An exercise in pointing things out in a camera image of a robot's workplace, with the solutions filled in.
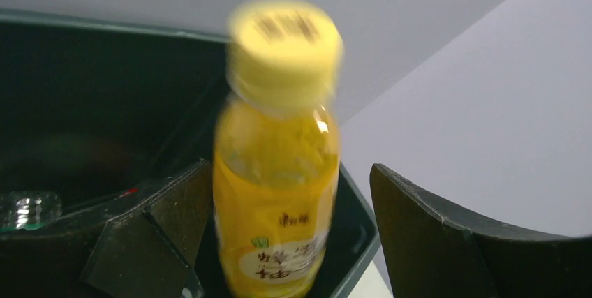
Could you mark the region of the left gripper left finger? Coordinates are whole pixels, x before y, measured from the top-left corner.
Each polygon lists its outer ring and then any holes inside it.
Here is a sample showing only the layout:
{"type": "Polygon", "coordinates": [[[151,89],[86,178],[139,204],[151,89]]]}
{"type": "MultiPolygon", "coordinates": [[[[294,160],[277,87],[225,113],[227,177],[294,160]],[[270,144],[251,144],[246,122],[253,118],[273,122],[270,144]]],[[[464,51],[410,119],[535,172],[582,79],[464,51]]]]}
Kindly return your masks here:
{"type": "Polygon", "coordinates": [[[180,297],[212,210],[199,161],[37,230],[1,234],[2,297],[180,297]]]}

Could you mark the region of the green cap label bottle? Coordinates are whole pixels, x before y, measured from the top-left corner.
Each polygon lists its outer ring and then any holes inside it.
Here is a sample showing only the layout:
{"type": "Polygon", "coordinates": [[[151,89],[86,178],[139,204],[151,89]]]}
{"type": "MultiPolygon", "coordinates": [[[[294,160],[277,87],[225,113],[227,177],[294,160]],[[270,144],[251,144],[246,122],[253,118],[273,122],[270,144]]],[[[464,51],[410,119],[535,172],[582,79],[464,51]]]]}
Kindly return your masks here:
{"type": "Polygon", "coordinates": [[[59,195],[49,191],[1,194],[1,232],[37,230],[62,215],[59,195]]]}

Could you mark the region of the yellow juice bottle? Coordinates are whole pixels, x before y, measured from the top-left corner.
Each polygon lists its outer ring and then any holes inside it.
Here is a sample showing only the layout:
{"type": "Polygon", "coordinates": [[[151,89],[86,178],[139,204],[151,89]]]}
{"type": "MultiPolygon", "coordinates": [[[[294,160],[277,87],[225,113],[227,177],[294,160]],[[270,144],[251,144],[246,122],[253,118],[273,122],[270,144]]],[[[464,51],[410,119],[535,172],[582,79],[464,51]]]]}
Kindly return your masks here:
{"type": "Polygon", "coordinates": [[[229,19],[231,92],[214,131],[219,260],[234,297],[303,297],[325,257],[338,188],[332,102],[343,41],[303,0],[253,0],[229,19]]]}

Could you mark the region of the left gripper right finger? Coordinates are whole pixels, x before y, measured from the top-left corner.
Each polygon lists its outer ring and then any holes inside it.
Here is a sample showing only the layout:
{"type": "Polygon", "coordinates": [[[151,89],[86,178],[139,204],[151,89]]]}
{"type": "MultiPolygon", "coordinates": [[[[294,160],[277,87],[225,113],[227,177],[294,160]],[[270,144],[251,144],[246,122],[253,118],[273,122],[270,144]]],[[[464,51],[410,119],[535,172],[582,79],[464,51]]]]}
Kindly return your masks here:
{"type": "Polygon", "coordinates": [[[396,297],[590,297],[591,238],[489,218],[382,164],[371,196],[396,297]]]}

